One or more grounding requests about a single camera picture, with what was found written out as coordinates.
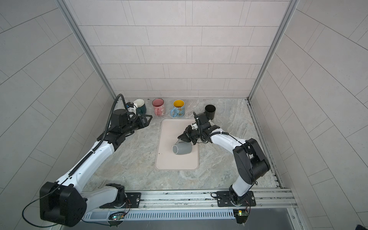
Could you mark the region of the dark green mug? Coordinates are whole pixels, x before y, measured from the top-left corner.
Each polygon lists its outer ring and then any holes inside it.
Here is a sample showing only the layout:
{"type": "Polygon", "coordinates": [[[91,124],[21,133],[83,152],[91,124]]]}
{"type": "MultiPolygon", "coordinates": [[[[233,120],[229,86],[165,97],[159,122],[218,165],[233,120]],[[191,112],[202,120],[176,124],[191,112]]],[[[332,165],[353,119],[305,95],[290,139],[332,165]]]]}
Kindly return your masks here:
{"type": "Polygon", "coordinates": [[[137,99],[133,103],[134,105],[137,106],[137,112],[139,115],[143,115],[147,113],[147,108],[145,105],[145,101],[143,99],[137,99]]]}

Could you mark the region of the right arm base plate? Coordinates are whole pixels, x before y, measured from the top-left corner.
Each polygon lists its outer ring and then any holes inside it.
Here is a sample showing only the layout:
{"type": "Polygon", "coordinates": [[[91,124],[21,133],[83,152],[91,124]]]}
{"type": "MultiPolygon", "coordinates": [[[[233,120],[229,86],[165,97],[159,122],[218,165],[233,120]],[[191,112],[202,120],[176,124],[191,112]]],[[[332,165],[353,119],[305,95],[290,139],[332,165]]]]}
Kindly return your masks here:
{"type": "Polygon", "coordinates": [[[214,198],[218,207],[255,207],[256,201],[253,191],[248,191],[243,196],[236,196],[230,191],[217,191],[214,198]]]}

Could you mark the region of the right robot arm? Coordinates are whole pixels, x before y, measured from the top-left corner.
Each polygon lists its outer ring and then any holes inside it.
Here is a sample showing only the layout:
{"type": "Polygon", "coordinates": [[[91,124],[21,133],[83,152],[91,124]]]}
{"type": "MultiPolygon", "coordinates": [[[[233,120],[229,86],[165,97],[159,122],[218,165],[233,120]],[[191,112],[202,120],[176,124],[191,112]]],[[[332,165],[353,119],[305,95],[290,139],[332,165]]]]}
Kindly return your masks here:
{"type": "Polygon", "coordinates": [[[246,196],[257,180],[264,176],[270,169],[270,163],[255,139],[239,139],[219,126],[211,126],[204,129],[193,129],[189,125],[183,134],[178,136],[181,142],[196,145],[198,140],[202,143],[213,143],[223,147],[234,155],[238,178],[229,188],[229,196],[236,206],[246,201],[246,196]]]}

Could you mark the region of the pink patterned mug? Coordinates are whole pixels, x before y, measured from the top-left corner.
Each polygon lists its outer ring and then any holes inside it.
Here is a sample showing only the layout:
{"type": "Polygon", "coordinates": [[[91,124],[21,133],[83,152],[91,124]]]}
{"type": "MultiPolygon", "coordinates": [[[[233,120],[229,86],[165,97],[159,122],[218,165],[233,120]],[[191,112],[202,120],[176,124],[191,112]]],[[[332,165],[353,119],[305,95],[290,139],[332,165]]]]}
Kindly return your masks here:
{"type": "Polygon", "coordinates": [[[154,114],[158,117],[165,115],[164,100],[162,98],[156,98],[152,101],[152,106],[154,107],[154,114]]]}

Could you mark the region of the black mug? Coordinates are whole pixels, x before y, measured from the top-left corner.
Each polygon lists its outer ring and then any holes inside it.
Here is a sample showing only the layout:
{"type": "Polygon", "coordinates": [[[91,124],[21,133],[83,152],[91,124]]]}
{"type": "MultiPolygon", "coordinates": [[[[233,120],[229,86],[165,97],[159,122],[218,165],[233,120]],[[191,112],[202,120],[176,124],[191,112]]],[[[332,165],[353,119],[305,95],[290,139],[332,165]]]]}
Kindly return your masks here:
{"type": "Polygon", "coordinates": [[[216,113],[216,107],[212,104],[205,106],[205,115],[209,120],[213,120],[216,113]]]}

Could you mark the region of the grey mug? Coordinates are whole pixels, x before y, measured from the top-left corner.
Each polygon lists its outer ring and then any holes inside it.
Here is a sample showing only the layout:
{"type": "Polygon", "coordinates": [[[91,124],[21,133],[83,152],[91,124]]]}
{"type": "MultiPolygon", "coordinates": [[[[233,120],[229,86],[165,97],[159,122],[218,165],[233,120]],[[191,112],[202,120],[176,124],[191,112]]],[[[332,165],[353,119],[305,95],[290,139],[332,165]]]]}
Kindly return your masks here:
{"type": "Polygon", "coordinates": [[[192,144],[182,140],[178,140],[172,146],[172,152],[176,155],[186,155],[192,152],[192,144]]]}

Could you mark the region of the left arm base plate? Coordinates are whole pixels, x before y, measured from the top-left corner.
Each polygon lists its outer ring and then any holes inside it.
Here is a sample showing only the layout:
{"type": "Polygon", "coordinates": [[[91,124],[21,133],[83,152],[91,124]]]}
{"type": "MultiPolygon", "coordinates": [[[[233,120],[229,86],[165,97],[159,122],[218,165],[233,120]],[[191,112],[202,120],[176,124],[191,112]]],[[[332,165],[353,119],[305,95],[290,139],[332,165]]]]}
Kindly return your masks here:
{"type": "Polygon", "coordinates": [[[116,204],[115,202],[104,204],[100,206],[100,209],[129,209],[138,208],[140,204],[141,193],[139,192],[128,192],[126,193],[126,199],[123,203],[116,204]]]}

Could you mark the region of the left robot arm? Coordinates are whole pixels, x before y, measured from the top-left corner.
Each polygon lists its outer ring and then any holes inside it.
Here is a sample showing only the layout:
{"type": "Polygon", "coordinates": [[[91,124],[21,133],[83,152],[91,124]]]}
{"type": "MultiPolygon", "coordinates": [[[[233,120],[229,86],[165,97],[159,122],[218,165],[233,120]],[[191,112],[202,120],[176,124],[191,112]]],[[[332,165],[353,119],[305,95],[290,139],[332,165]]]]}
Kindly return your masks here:
{"type": "Polygon", "coordinates": [[[89,152],[67,173],[55,182],[46,182],[40,189],[40,218],[44,221],[73,227],[84,214],[100,207],[127,206],[123,185],[110,183],[92,192],[83,188],[119,146],[136,130],[147,127],[151,115],[137,115],[125,109],[110,113],[106,128],[89,152]]]}

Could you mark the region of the blue patterned mug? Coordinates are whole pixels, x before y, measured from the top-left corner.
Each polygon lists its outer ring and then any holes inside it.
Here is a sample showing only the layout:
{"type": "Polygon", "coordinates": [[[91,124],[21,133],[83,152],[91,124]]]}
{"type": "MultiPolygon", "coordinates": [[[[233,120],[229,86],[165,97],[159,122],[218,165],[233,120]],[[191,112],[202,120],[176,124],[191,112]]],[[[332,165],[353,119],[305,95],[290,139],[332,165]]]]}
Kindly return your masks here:
{"type": "Polygon", "coordinates": [[[185,115],[185,103],[183,100],[176,100],[170,111],[171,117],[183,117],[185,115]]]}

